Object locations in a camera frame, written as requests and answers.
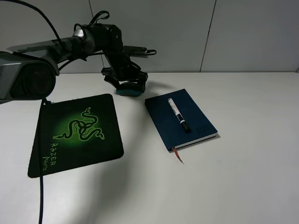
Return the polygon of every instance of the white wall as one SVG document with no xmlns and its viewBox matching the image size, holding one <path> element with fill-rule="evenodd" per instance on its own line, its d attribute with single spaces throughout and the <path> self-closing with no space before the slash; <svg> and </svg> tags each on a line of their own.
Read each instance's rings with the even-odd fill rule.
<svg viewBox="0 0 299 224">
<path fill-rule="evenodd" d="M 217 0 L 201 71 L 295 71 L 298 8 L 298 0 Z"/>
<path fill-rule="evenodd" d="M 104 22 L 121 29 L 124 45 L 157 50 L 148 59 L 133 59 L 143 71 L 200 70 L 214 0 L 91 0 L 91 5 L 94 14 L 110 12 Z"/>
<path fill-rule="evenodd" d="M 86 24 L 92 18 L 88 0 L 25 0 L 41 9 L 60 37 L 72 36 L 75 23 Z M 0 1 L 0 50 L 19 44 L 55 39 L 43 17 L 36 11 L 11 2 Z M 66 73 L 100 72 L 100 57 L 78 60 L 63 69 Z"/>
</svg>

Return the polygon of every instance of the notebook cover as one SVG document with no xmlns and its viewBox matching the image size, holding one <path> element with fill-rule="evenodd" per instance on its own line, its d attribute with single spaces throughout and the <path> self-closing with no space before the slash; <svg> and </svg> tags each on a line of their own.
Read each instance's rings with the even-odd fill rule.
<svg viewBox="0 0 299 224">
<path fill-rule="evenodd" d="M 178 107 L 191 129 L 190 133 L 183 130 L 167 101 L 169 98 L 172 98 Z M 145 106 L 168 151 L 173 147 L 217 133 L 216 128 L 185 89 L 146 99 Z"/>
<path fill-rule="evenodd" d="M 124 154 L 110 94 L 44 105 L 36 131 L 28 176 L 39 176 L 37 137 L 43 175 L 115 160 Z"/>
</svg>

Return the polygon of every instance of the pen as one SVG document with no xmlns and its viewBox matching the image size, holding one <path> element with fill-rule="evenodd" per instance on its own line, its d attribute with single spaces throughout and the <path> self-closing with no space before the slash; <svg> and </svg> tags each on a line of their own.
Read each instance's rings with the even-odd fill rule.
<svg viewBox="0 0 299 224">
<path fill-rule="evenodd" d="M 182 116 L 181 113 L 179 112 L 179 110 L 178 110 L 177 106 L 175 105 L 174 101 L 173 101 L 171 98 L 169 98 L 169 99 L 168 99 L 168 103 L 169 103 L 169 105 L 171 106 L 171 108 L 172 108 L 174 114 L 177 116 L 177 118 L 178 118 L 178 120 L 179 120 L 181 126 L 183 127 L 183 130 L 184 130 L 185 132 L 190 132 L 190 128 L 189 128 L 189 126 L 187 125 L 187 123 L 186 123 L 186 121 L 184 120 L 183 116 Z"/>
</svg>

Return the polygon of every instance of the green snake logo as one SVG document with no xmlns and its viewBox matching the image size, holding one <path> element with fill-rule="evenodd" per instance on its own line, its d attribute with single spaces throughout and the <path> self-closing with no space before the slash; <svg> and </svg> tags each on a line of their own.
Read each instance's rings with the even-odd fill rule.
<svg viewBox="0 0 299 224">
<path fill-rule="evenodd" d="M 92 136 L 100 137 L 102 140 L 105 136 L 102 129 L 95 128 L 94 125 L 98 123 L 97 116 L 90 115 L 90 107 L 81 113 L 83 120 L 71 120 L 68 124 L 68 132 L 64 132 L 61 135 L 54 136 L 53 139 L 70 139 L 73 134 L 78 134 L 81 141 L 90 140 Z"/>
</svg>

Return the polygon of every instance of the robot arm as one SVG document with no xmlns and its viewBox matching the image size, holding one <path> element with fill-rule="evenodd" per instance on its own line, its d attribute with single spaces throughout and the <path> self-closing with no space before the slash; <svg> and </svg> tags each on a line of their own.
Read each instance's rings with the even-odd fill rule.
<svg viewBox="0 0 299 224">
<path fill-rule="evenodd" d="M 76 24 L 71 37 L 10 47 L 8 50 L 12 54 L 0 52 L 0 104 L 45 98 L 53 91 L 56 76 L 64 66 L 77 59 L 86 61 L 89 56 L 101 54 L 110 64 L 110 68 L 101 71 L 104 80 L 112 84 L 118 94 L 142 94 L 148 75 L 130 57 L 147 57 L 157 52 L 123 46 L 120 29 L 115 25 L 97 23 L 107 18 L 109 13 L 101 11 L 88 25 Z M 59 69 L 58 64 L 64 61 L 68 62 Z"/>
</svg>

